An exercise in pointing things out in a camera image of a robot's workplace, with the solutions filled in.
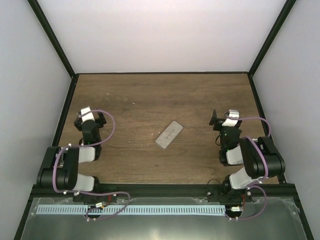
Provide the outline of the grey case green lining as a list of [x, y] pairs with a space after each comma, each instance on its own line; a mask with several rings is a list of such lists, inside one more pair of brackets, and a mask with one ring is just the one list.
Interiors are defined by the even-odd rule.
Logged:
[[155, 140], [155, 144], [165, 150], [183, 128], [181, 124], [173, 121]]

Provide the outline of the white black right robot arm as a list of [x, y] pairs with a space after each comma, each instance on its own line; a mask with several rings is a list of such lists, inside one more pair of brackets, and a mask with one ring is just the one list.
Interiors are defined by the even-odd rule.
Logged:
[[[246, 120], [260, 120], [267, 125], [267, 135], [258, 138], [241, 136], [240, 126]], [[271, 139], [271, 126], [262, 117], [240, 117], [237, 110], [230, 109], [223, 118], [214, 110], [209, 121], [214, 131], [219, 133], [217, 139], [220, 147], [219, 161], [226, 167], [242, 168], [225, 177], [221, 183], [222, 196], [232, 202], [255, 184], [285, 173], [285, 161]]]

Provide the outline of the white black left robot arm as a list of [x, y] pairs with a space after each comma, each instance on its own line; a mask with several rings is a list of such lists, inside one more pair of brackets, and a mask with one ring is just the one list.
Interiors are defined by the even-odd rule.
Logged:
[[91, 202], [101, 198], [102, 189], [97, 186], [99, 179], [79, 173], [79, 164], [96, 161], [101, 154], [100, 129], [107, 121], [102, 112], [97, 114], [95, 118], [90, 108], [84, 108], [81, 110], [82, 116], [74, 121], [74, 126], [82, 133], [79, 146], [47, 148], [36, 179], [38, 187], [57, 192], [82, 191]]

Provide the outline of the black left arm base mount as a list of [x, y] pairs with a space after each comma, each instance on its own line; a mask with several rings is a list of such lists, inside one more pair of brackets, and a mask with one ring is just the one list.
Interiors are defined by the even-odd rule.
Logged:
[[[117, 192], [118, 187], [116, 185], [110, 185], [110, 184], [102, 184], [99, 189], [97, 190], [97, 194], [104, 194], [104, 193], [111, 193], [111, 192]], [[117, 200], [116, 196], [110, 195], [87, 195], [87, 194], [80, 194], [78, 196], [74, 196], [72, 198], [73, 202], [75, 203], [83, 203], [86, 205], [94, 205], [99, 202], [105, 202], [105, 203], [114, 203]]]

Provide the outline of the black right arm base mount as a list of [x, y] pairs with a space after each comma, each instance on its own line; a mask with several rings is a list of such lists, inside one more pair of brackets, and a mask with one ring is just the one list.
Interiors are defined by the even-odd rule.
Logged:
[[221, 204], [240, 204], [243, 200], [251, 202], [252, 197], [245, 190], [224, 190], [220, 184], [207, 184], [205, 194], [209, 202]]

